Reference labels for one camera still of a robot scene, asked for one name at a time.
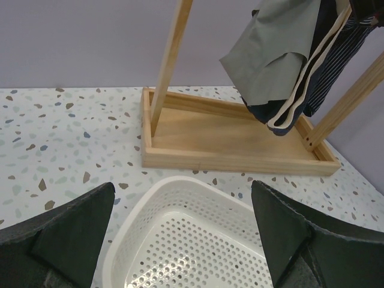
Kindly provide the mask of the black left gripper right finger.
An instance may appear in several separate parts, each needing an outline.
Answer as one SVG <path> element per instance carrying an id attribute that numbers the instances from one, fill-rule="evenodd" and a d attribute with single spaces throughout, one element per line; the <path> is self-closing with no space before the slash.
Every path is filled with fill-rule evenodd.
<path id="1" fill-rule="evenodd" d="M 383 233 L 297 202 L 262 181 L 251 199 L 274 287 L 383 287 Z"/>

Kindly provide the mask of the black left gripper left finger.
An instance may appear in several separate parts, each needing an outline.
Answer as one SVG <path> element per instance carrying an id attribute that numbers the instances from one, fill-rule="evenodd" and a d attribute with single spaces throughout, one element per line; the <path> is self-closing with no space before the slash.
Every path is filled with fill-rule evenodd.
<path id="1" fill-rule="evenodd" d="M 107 182 L 1 229 L 1 287 L 90 287 L 114 201 Z"/>

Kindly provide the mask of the navy underwear with beige band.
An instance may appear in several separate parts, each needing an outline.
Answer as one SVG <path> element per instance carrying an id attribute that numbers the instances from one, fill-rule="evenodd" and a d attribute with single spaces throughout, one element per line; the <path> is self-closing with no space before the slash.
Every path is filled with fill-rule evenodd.
<path id="1" fill-rule="evenodd" d="M 351 16 L 348 1 L 322 1 L 314 30 L 310 60 L 304 66 L 291 97 L 267 104 L 248 106 L 248 111 L 266 124 L 276 136 L 286 135 L 295 126 L 305 106 L 311 76 L 325 60 L 330 48 Z"/>

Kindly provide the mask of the grey underwear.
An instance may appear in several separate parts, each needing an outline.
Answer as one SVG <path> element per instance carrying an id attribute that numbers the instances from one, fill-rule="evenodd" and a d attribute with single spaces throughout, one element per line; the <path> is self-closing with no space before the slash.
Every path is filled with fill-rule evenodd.
<path id="1" fill-rule="evenodd" d="M 261 1 L 220 62 L 248 106 L 290 97 L 309 59 L 320 1 Z"/>

